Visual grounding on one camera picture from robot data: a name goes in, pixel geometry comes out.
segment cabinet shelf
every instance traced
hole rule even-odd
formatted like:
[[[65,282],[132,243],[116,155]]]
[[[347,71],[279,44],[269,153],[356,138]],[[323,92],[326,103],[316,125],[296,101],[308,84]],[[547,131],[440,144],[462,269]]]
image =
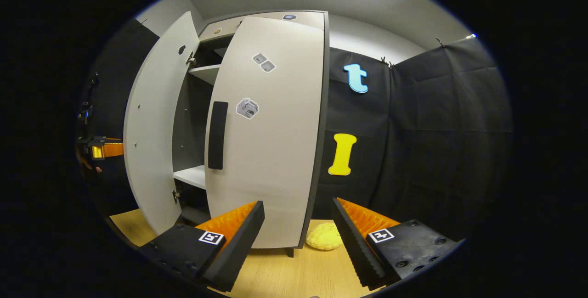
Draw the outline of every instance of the cabinet shelf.
[[[206,190],[206,181],[204,180],[204,165],[196,166],[174,172],[174,179],[199,187]]]
[[[197,78],[200,78],[212,85],[215,84],[216,81],[216,74],[219,72],[219,68],[221,67],[220,64],[218,65],[210,65],[210,66],[202,66],[197,68],[192,68],[187,72]]]

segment black handle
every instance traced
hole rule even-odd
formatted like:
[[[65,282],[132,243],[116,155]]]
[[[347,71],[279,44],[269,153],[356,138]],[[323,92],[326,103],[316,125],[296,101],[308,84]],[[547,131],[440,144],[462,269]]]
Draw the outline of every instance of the black handle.
[[[222,154],[225,144],[226,112],[229,103],[215,101],[212,103],[210,130],[208,133],[208,168],[222,169]]]

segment white wall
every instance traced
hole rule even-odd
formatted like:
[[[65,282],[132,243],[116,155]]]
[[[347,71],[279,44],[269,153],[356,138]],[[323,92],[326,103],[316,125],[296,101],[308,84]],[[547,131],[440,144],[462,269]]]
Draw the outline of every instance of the white wall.
[[[161,37],[187,11],[191,12],[196,31],[199,32],[204,28],[204,20],[191,0],[160,0],[141,12],[136,19]]]
[[[411,41],[366,22],[329,14],[330,46],[386,62],[402,62],[425,49]]]

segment open cabinet door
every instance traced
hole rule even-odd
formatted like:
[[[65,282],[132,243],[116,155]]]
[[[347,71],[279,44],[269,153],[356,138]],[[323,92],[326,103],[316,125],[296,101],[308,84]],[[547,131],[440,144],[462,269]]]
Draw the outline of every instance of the open cabinet door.
[[[147,55],[126,105],[126,173],[135,200],[157,235],[174,225],[181,213],[173,195],[172,131],[187,60],[198,44],[191,13],[186,12]]]
[[[204,145],[212,217],[262,200],[253,248],[296,247],[321,114],[324,29],[246,17],[212,91]]]

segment white cabinet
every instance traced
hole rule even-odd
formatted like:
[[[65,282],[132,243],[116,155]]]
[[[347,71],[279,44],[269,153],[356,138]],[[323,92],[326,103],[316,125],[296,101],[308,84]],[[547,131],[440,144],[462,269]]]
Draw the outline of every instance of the white cabinet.
[[[296,19],[283,20],[287,15]],[[203,49],[204,41],[226,40],[226,52],[220,64],[189,70],[194,79],[214,88],[204,165],[176,173],[171,154],[175,105],[187,58],[199,41],[193,26],[187,26],[192,23],[189,13],[164,33],[137,76],[124,127],[131,187],[156,233],[171,227],[180,215],[172,196],[175,177],[206,189],[212,217],[262,200],[265,221],[254,248],[302,246],[322,152],[326,22],[324,12],[281,11],[235,17],[204,29]],[[221,31],[212,34],[212,29]],[[182,45],[186,48],[179,55]],[[244,100],[248,108],[241,112],[237,106]],[[217,107],[220,116],[213,111],[215,103],[222,105]]]

